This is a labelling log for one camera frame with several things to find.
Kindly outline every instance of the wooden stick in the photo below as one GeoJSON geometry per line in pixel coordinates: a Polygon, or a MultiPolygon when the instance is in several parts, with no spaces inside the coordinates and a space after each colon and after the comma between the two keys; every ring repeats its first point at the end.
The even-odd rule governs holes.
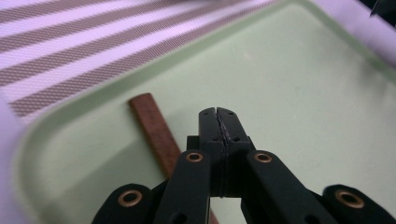
{"type": "MultiPolygon", "coordinates": [[[[150,93],[138,95],[128,102],[145,133],[152,153],[161,165],[163,174],[170,178],[175,169],[180,149],[169,130],[160,109],[150,93]]],[[[219,224],[210,211],[210,224],[219,224]]]]}

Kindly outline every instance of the striped fabric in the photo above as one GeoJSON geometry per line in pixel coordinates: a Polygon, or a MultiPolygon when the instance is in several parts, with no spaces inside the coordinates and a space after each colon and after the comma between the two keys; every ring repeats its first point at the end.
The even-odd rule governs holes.
{"type": "Polygon", "coordinates": [[[3,0],[0,90],[25,123],[276,0],[3,0]]]}

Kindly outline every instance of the green tray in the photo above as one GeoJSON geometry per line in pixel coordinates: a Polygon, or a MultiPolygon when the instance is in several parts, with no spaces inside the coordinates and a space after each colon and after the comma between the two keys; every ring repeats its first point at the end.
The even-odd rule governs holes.
{"type": "MultiPolygon", "coordinates": [[[[90,223],[113,189],[158,185],[126,104],[151,92],[180,148],[201,110],[228,108],[307,188],[355,187],[396,216],[395,77],[313,4],[283,1],[41,117],[20,144],[16,193],[35,222],[90,223]]],[[[239,200],[212,206],[221,223],[244,223],[239,200]]]]}

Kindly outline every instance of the tray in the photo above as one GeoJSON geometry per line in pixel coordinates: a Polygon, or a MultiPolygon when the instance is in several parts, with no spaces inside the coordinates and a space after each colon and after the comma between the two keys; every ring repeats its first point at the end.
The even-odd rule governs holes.
{"type": "MultiPolygon", "coordinates": [[[[396,216],[396,74],[307,1],[283,1],[58,106],[15,160],[22,207],[37,223],[90,223],[109,193],[163,181],[127,100],[156,98],[180,148],[198,113],[238,114],[317,193],[356,187],[396,216]]],[[[236,199],[212,199],[244,223],[236,199]]]]}

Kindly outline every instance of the brown stripe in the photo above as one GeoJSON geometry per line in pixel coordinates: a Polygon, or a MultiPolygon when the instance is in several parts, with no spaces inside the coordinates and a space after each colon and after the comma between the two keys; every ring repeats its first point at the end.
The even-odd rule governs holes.
{"type": "Polygon", "coordinates": [[[15,66],[11,66],[9,68],[0,70],[0,87],[6,86],[10,83],[22,80],[27,77],[35,76],[39,73],[48,71],[63,64],[80,60],[84,57],[88,57],[100,51],[114,48],[118,45],[135,40],[141,36],[148,35],[155,31],[174,26],[183,21],[188,21],[193,18],[202,16],[206,13],[218,10],[225,5],[231,6],[239,1],[221,1],[220,4],[197,8],[192,11],[186,11],[184,13],[169,17],[162,21],[142,24],[116,35],[111,35],[106,38],[95,40],[75,48],[59,51],[27,63],[20,63],[15,66]]]}
{"type": "Polygon", "coordinates": [[[30,32],[17,35],[10,35],[0,38],[0,52],[33,45],[44,42],[52,38],[70,35],[80,31],[90,29],[92,27],[101,26],[123,18],[132,17],[134,15],[143,14],[154,11],[163,7],[169,7],[180,3],[181,0],[151,2],[144,5],[126,7],[120,10],[114,10],[107,13],[101,13],[97,16],[81,19],[78,21],[70,21],[59,25],[54,25],[30,32]]]}
{"type": "MultiPolygon", "coordinates": [[[[177,164],[180,149],[161,114],[160,108],[158,108],[150,93],[132,98],[128,101],[128,105],[142,127],[151,151],[161,165],[164,175],[166,178],[170,178],[177,164]]],[[[218,224],[212,210],[210,210],[209,223],[218,224]]]]}
{"type": "Polygon", "coordinates": [[[200,27],[186,34],[165,40],[148,49],[144,49],[136,54],[117,60],[114,63],[110,63],[97,69],[91,70],[90,72],[82,74],[81,76],[71,78],[69,80],[66,80],[65,82],[49,87],[43,91],[11,102],[10,105],[19,117],[28,116],[39,109],[42,109],[49,105],[53,105],[61,101],[62,99],[70,97],[93,85],[116,77],[119,74],[134,69],[143,63],[147,63],[154,58],[164,55],[166,52],[169,52],[184,44],[187,44],[193,39],[207,34],[210,31],[213,31],[228,22],[234,21],[237,18],[247,15],[248,13],[259,9],[262,6],[264,5],[259,5],[250,9],[240,11],[236,14],[222,18],[221,20],[211,22],[206,26],[200,27]]]}
{"type": "Polygon", "coordinates": [[[110,0],[67,0],[39,3],[24,7],[14,7],[0,10],[0,22],[17,21],[29,17],[41,16],[58,11],[65,11],[74,7],[83,7],[90,4],[106,2],[110,0]]]}

